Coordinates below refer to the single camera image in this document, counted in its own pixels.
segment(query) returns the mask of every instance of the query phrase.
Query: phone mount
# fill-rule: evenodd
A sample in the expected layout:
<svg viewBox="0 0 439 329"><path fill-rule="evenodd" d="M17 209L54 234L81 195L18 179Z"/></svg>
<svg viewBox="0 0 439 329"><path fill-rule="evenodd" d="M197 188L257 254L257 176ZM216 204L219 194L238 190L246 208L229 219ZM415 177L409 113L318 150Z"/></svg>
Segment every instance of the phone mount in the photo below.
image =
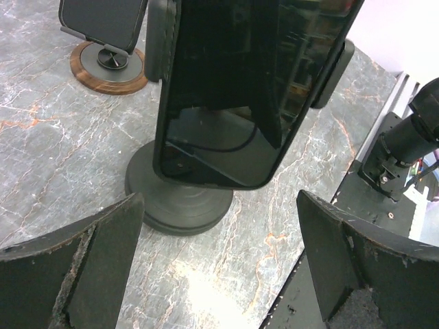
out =
<svg viewBox="0 0 439 329"><path fill-rule="evenodd" d="M180 13L178 1L150 0L148 3L145 75L149 81L168 80L172 66ZM339 49L338 60L325 77L312 107L323 108L354 54L349 40ZM154 142L141 147L126 171L126 194L141 193L145 199L144 222L152 228L173 235L203 233L227 213L233 200L232 190L182 186L164 182L154 172Z"/></svg>
<svg viewBox="0 0 439 329"><path fill-rule="evenodd" d="M145 224L180 236L200 234L217 225L232 204L233 191L165 182L154 172L153 156L154 142L142 146L131 158L125 178L127 195L143 194Z"/></svg>
<svg viewBox="0 0 439 329"><path fill-rule="evenodd" d="M130 55L112 45L90 42L68 27L61 27L61 31L86 41L70 57L71 71L85 87L103 94L127 95L146 86L145 56L138 49Z"/></svg>

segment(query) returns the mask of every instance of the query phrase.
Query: smartphone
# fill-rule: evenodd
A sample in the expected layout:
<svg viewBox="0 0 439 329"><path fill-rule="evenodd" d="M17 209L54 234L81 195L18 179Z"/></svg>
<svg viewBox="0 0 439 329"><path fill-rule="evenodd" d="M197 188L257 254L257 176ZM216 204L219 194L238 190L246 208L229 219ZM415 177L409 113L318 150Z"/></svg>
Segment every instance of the smartphone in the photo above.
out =
<svg viewBox="0 0 439 329"><path fill-rule="evenodd" d="M273 177L363 0L177 0L154 170L251 190Z"/></svg>
<svg viewBox="0 0 439 329"><path fill-rule="evenodd" d="M131 54L137 44L147 0L61 0L62 26L100 45Z"/></svg>

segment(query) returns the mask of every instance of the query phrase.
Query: black round base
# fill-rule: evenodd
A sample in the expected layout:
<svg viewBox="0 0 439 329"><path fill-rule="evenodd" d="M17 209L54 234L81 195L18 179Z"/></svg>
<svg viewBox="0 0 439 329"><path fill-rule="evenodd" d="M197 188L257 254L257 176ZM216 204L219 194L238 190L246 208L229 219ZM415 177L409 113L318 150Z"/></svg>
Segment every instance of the black round base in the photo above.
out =
<svg viewBox="0 0 439 329"><path fill-rule="evenodd" d="M164 182L152 168L153 154L154 142L142 146L131 158L125 177L127 195L143 194L145 224L179 236L197 235L218 224L230 208L233 191Z"/></svg>
<svg viewBox="0 0 439 329"><path fill-rule="evenodd" d="M107 49L102 49L97 54L97 62L108 70L121 70L128 65L127 57L118 53L113 53Z"/></svg>

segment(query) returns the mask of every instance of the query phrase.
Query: black plastic bracket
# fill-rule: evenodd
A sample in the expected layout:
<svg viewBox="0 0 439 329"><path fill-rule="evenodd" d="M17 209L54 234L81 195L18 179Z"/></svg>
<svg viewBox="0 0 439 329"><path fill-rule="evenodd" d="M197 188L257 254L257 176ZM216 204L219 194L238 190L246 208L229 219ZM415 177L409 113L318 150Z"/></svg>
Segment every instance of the black plastic bracket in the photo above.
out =
<svg viewBox="0 0 439 329"><path fill-rule="evenodd" d="M297 207L330 329L437 328L439 247L389 232L304 191Z"/></svg>
<svg viewBox="0 0 439 329"><path fill-rule="evenodd" d="M340 210L345 210L384 230L408 237L416 204L404 195L399 202L393 202L390 198L374 190L369 184L365 184L357 174L361 166L361 162L354 160L331 203ZM304 252L299 258L260 329L328 328L320 313L307 254ZM322 272L327 270L328 268L325 266L320 268ZM330 328L355 327L334 326Z"/></svg>
<svg viewBox="0 0 439 329"><path fill-rule="evenodd" d="M319 110L328 104L332 94L334 93L335 87L340 82L340 79L348 67L352 57L354 56L354 53L355 45L352 41L346 39L343 47L340 49L338 60L333 65L331 72L328 74L326 82L323 84L323 87L318 93L316 99L314 99L311 108Z"/></svg>
<svg viewBox="0 0 439 329"><path fill-rule="evenodd" d="M79 38L79 39L87 41L87 37L84 34L79 33L77 31L75 31L74 29L69 29L68 27L62 26L60 28L60 30L61 30L61 32L70 34L71 36L74 36L76 38Z"/></svg>
<svg viewBox="0 0 439 329"><path fill-rule="evenodd" d="M150 0L148 4L145 76L151 82L169 77L171 46L180 20L178 5L170 0Z"/></svg>
<svg viewBox="0 0 439 329"><path fill-rule="evenodd" d="M115 328L142 218L143 198L131 195L0 249L0 328Z"/></svg>
<svg viewBox="0 0 439 329"><path fill-rule="evenodd" d="M399 191L405 186L410 166L395 165L397 159L388 153L379 139L382 138L383 133L391 130L401 121L402 119L393 112L385 116L358 172L360 177L367 181L371 187L395 201L401 199Z"/></svg>

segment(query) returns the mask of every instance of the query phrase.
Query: white wall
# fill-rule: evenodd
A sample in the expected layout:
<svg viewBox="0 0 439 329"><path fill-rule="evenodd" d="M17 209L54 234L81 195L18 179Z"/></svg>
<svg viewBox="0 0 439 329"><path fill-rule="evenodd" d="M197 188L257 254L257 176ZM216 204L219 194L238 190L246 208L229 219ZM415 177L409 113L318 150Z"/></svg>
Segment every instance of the white wall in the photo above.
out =
<svg viewBox="0 0 439 329"><path fill-rule="evenodd" d="M390 72L439 77L439 0L365 0L348 37Z"/></svg>

